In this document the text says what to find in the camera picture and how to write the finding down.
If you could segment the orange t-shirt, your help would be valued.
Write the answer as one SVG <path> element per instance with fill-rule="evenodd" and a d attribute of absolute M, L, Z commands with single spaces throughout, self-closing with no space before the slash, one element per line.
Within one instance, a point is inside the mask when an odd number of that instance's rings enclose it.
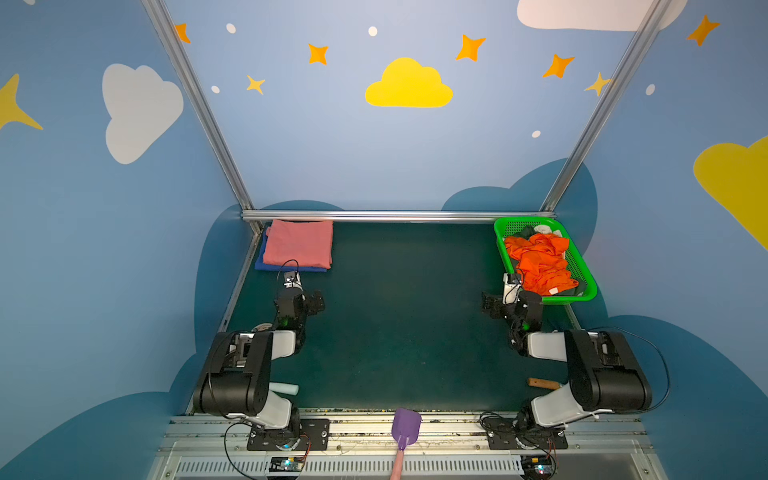
<path fill-rule="evenodd" d="M 544 297 L 579 286 L 568 270 L 565 258 L 570 247 L 569 239 L 542 233 L 529 239 L 510 236 L 504 239 L 504 247 L 510 259 L 517 262 L 515 272 L 521 276 L 524 290 Z"/>

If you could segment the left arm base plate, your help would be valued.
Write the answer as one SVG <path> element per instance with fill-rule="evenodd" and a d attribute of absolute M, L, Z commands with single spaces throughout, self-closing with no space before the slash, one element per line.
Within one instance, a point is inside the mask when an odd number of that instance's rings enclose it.
<path fill-rule="evenodd" d="M 283 429 L 251 427 L 246 448 L 248 451 L 299 452 L 325 451 L 330 436 L 330 421 L 322 419 L 291 420 Z"/>

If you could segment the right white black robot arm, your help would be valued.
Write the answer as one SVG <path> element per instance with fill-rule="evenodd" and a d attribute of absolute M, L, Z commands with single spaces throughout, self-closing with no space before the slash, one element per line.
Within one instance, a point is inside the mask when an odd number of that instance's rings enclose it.
<path fill-rule="evenodd" d="M 652 387 L 625 335 L 616 331 L 541 330 L 542 297 L 527 291 L 483 293 L 481 309 L 508 326 L 518 354 L 564 363 L 567 381 L 524 404 L 513 430 L 531 439 L 606 413 L 635 413 L 652 407 Z"/>

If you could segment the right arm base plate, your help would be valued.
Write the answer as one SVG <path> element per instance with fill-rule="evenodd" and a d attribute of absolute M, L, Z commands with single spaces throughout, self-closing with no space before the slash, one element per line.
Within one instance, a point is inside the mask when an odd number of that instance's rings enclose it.
<path fill-rule="evenodd" d="M 491 450 L 536 450 L 554 452 L 568 448 L 563 428 L 541 427 L 526 419 L 485 412 L 478 420 Z"/>

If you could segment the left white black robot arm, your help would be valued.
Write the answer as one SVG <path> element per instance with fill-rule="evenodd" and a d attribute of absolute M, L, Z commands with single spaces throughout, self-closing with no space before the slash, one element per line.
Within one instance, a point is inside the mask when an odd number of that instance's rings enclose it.
<path fill-rule="evenodd" d="M 297 438 L 299 414 L 290 400 L 270 388 L 272 363 L 303 348 L 309 317 L 322 312 L 322 293 L 282 289 L 276 315 L 266 329 L 215 336 L 193 393 L 193 411 L 243 419 L 258 433 Z"/>

